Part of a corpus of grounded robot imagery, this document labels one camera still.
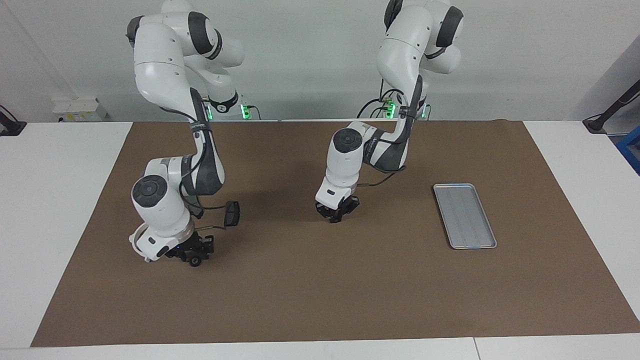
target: rectangular tray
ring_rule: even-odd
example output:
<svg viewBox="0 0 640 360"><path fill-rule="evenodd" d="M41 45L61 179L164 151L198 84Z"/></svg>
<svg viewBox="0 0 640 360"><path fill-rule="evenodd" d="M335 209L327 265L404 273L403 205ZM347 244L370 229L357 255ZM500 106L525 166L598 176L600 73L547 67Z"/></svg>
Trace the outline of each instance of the rectangular tray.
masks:
<svg viewBox="0 0 640 360"><path fill-rule="evenodd" d="M490 249L497 243L472 184L433 185L449 243L454 249Z"/></svg>

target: gray wall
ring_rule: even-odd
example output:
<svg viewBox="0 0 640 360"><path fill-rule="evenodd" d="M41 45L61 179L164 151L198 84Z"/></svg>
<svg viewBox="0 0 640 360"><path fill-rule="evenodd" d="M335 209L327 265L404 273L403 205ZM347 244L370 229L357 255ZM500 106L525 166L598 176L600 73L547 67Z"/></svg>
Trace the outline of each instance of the gray wall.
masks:
<svg viewBox="0 0 640 360"><path fill-rule="evenodd" d="M638 0L452 1L463 62L431 78L436 119L561 120L640 33ZM243 41L245 64L230 71L266 118L354 117L378 93L387 0L192 2ZM176 119L137 93L124 37L161 3L0 0L0 103L50 121L51 97L97 96L115 120Z"/></svg>

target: white tabletop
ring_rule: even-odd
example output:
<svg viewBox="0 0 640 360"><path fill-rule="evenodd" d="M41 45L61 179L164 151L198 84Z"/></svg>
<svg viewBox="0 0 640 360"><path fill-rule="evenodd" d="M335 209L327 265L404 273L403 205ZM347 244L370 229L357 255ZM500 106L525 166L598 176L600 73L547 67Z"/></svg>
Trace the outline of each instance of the white tabletop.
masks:
<svg viewBox="0 0 640 360"><path fill-rule="evenodd" d="M579 122L525 125L639 316L640 177ZM130 127L29 124L0 138L1 359L640 358L640 334L28 348Z"/></svg>

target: metal tray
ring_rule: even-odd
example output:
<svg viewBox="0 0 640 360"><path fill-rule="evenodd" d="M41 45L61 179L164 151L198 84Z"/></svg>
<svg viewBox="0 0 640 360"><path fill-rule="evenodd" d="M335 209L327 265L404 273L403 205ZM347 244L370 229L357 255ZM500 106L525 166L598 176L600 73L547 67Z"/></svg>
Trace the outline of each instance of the metal tray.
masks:
<svg viewBox="0 0 640 360"><path fill-rule="evenodd" d="M495 237L472 184L433 185L449 243L454 249L490 249Z"/></svg>

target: green light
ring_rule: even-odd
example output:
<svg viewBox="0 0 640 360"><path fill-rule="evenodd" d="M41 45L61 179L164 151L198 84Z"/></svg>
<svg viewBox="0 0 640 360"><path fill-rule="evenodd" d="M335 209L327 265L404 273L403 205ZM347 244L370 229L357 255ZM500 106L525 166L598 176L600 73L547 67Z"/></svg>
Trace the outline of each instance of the green light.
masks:
<svg viewBox="0 0 640 360"><path fill-rule="evenodd" d="M396 104L392 101L388 101L388 110L387 110L387 119L394 118L394 114L396 113Z"/></svg>
<svg viewBox="0 0 640 360"><path fill-rule="evenodd" d="M249 110L248 108L246 108L246 106L244 106L243 104L240 104L240 109L242 110L242 118L243 119L250 119L251 118L251 110Z"/></svg>

